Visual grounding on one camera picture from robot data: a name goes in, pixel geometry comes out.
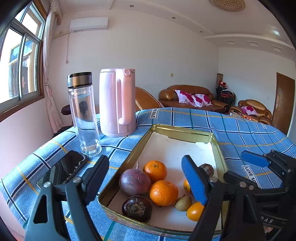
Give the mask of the right hand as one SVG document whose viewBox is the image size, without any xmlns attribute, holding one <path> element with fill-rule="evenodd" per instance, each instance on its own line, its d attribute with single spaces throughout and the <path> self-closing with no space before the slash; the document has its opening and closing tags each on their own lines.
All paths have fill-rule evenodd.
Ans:
<svg viewBox="0 0 296 241">
<path fill-rule="evenodd" d="M 270 226 L 265 226 L 265 225 L 263 225 L 263 229 L 264 229 L 264 233 L 269 233 L 269 232 L 271 232 L 271 231 L 273 230 L 272 227 L 270 227 Z"/>
</svg>

